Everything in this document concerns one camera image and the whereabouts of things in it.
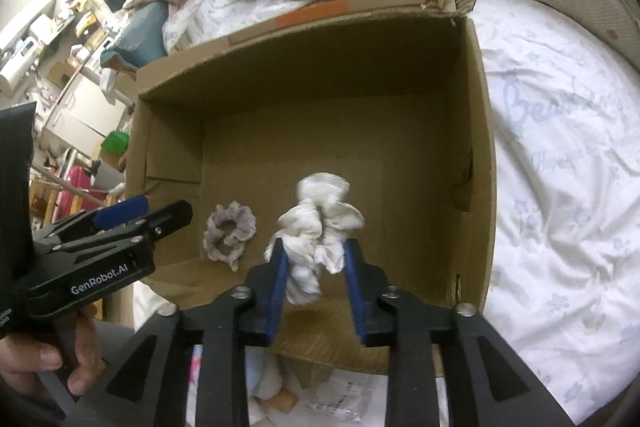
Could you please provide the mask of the person's left hand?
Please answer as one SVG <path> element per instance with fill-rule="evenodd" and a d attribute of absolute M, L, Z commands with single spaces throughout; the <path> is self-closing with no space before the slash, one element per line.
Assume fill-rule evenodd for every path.
<path fill-rule="evenodd" d="M 93 319 L 95 305 L 77 313 L 75 353 L 78 366 L 67 378 L 72 395 L 83 395 L 105 369 Z M 20 395 L 43 395 L 37 373 L 56 372 L 63 366 L 61 352 L 47 343 L 25 335 L 7 335 L 1 340 L 1 378 Z"/>

